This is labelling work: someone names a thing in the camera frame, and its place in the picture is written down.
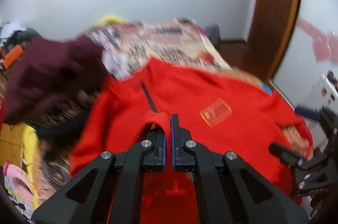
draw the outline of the silver screw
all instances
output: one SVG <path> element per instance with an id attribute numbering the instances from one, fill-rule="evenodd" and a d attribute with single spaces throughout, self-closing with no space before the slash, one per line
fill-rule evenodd
<path id="1" fill-rule="evenodd" d="M 237 158 L 237 154 L 235 152 L 227 152 L 225 156 L 230 160 L 234 160 Z"/>
<path id="2" fill-rule="evenodd" d="M 103 153 L 101 153 L 101 157 L 102 157 L 103 159 L 109 159 L 109 158 L 112 157 L 112 153 L 111 153 L 111 152 L 108 152 L 108 151 L 103 152 Z"/>
<path id="3" fill-rule="evenodd" d="M 303 165 L 303 163 L 304 163 L 304 160 L 300 159 L 300 160 L 298 160 L 297 165 L 300 167 L 301 165 Z"/>
<path id="4" fill-rule="evenodd" d="M 305 187 L 305 182 L 302 181 L 301 183 L 298 184 L 298 188 L 301 190 L 301 189 L 304 189 Z"/>
<path id="5" fill-rule="evenodd" d="M 150 141 L 150 140 L 143 140 L 143 141 L 141 142 L 141 145 L 142 145 L 143 147 L 145 147 L 145 148 L 148 148 L 148 147 L 151 146 L 151 141 Z"/>
<path id="6" fill-rule="evenodd" d="M 196 147 L 197 143 L 193 140 L 188 140 L 186 143 L 185 143 L 189 148 L 193 148 L 193 147 Z"/>

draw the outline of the dark purple cloth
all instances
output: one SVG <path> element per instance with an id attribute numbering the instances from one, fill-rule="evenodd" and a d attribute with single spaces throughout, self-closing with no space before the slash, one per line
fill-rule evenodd
<path id="1" fill-rule="evenodd" d="M 102 48 L 87 36 L 67 42 L 32 38 L 10 70 L 4 122 L 27 122 L 79 90 L 100 88 L 108 75 L 101 55 Z"/>

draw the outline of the black strip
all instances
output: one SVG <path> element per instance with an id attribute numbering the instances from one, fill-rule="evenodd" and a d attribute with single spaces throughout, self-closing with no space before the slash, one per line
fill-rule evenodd
<path id="1" fill-rule="evenodd" d="M 144 94 L 145 94 L 146 97 L 147 97 L 147 100 L 148 100 L 148 103 L 149 103 L 149 105 L 150 105 L 151 110 L 152 110 L 153 112 L 155 112 L 155 113 L 158 113 L 158 110 L 157 110 L 157 108 L 156 108 L 156 106 L 155 106 L 155 103 L 154 103 L 153 99 L 151 98 L 151 96 L 150 96 L 150 94 L 149 94 L 149 92 L 148 92 L 148 90 L 147 90 L 146 85 L 145 85 L 143 82 L 141 82 L 141 87 L 142 87 L 142 89 L 143 89 L 143 91 L 144 91 Z"/>

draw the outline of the door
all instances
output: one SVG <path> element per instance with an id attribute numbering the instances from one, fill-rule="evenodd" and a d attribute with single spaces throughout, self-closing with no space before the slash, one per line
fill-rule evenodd
<path id="1" fill-rule="evenodd" d="M 296 20 L 299 0 L 257 0 L 248 46 L 269 67 L 266 79 L 280 64 Z"/>

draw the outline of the red shirt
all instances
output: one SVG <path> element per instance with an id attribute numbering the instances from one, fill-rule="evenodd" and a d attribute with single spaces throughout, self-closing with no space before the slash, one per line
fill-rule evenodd
<path id="1" fill-rule="evenodd" d="M 141 83 L 159 113 L 151 111 Z M 244 82 L 157 59 L 127 81 L 107 77 L 72 151 L 72 176 L 103 151 L 127 151 L 156 124 L 166 134 L 167 166 L 163 173 L 146 173 L 141 223 L 198 223 L 194 185 L 186 174 L 172 171 L 172 114 L 179 115 L 180 126 L 190 130 L 193 140 L 213 152 L 236 152 L 289 194 L 290 172 L 268 151 L 274 141 L 290 148 L 280 126 L 302 122 L 283 98 Z"/>

